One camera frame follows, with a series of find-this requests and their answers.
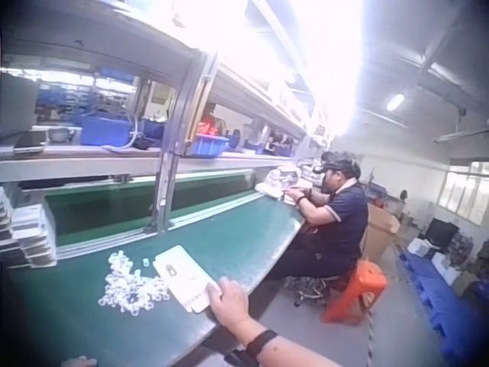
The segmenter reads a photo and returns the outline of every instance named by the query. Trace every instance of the forearm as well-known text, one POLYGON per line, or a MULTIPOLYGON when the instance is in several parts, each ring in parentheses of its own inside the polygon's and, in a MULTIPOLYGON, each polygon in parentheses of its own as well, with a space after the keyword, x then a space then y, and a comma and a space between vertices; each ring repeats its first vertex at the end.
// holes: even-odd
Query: forearm
POLYGON ((329 203, 329 195, 325 193, 319 193, 315 190, 311 190, 311 195, 309 198, 311 200, 311 203, 316 206, 324 206, 329 203))
POLYGON ((306 222, 309 224, 321 226, 322 224, 328 224, 335 221, 324 206, 317 207, 307 198, 299 200, 297 205, 299 211, 303 214, 304 218, 306 218, 306 222))
MULTIPOLYGON (((230 330, 243 344, 247 346, 267 328, 259 322, 249 319, 239 323, 230 330)), ((283 337, 276 337, 268 342, 257 359, 264 367, 338 367, 333 361, 295 344, 283 337)))

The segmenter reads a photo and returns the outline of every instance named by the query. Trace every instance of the window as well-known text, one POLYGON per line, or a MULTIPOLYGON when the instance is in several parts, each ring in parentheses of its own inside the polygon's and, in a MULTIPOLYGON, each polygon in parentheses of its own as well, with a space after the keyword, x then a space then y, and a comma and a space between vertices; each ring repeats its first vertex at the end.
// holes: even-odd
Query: window
POLYGON ((480 225, 489 204, 489 162, 452 165, 438 205, 480 225))

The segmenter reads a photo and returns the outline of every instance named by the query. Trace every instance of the pile of white plastic rings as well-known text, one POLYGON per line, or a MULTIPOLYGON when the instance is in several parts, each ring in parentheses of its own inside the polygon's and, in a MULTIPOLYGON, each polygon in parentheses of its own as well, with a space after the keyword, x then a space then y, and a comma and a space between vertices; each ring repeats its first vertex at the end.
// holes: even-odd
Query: pile of white plastic rings
MULTIPOLYGON (((105 277, 105 295, 99 299, 100 306, 119 308, 137 316, 140 310, 149 311, 154 302, 169 300, 168 287, 162 278, 141 277, 141 270, 131 273, 132 261, 123 251, 113 253, 108 258, 110 274, 105 277)), ((148 259, 143 260, 143 266, 149 266, 148 259)))

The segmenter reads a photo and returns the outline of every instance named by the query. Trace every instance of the workbench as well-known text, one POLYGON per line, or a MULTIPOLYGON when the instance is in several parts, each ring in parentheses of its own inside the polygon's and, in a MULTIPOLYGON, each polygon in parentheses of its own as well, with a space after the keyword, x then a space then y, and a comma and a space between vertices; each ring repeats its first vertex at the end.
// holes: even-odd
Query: workbench
POLYGON ((132 317, 100 307, 108 257, 123 250, 144 276, 156 276, 142 259, 182 245, 214 279, 227 276, 251 293, 303 224, 293 206, 268 197, 139 242, 59 261, 54 268, 11 270, 22 292, 23 319, 33 347, 58 365, 74 356, 97 358, 100 366, 171 365, 197 347, 216 327, 207 310, 187 313, 172 297, 132 317))

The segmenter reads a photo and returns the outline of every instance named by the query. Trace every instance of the wrist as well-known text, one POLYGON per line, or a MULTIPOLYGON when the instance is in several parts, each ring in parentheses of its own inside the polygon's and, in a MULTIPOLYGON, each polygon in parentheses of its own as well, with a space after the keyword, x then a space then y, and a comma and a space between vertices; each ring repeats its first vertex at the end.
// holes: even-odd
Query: wrist
POLYGON ((230 326, 228 330, 236 336, 243 346, 247 346, 267 328, 251 317, 230 326))
POLYGON ((307 199, 307 195, 301 195, 296 199, 296 205, 299 205, 300 201, 303 199, 307 199))
POLYGON ((238 332, 239 330, 245 328, 246 325, 250 323, 250 321, 253 321, 253 319, 251 318, 251 316, 247 315, 246 317, 243 317, 240 320, 235 321, 231 325, 228 325, 227 328, 230 332, 234 334, 235 332, 238 332))

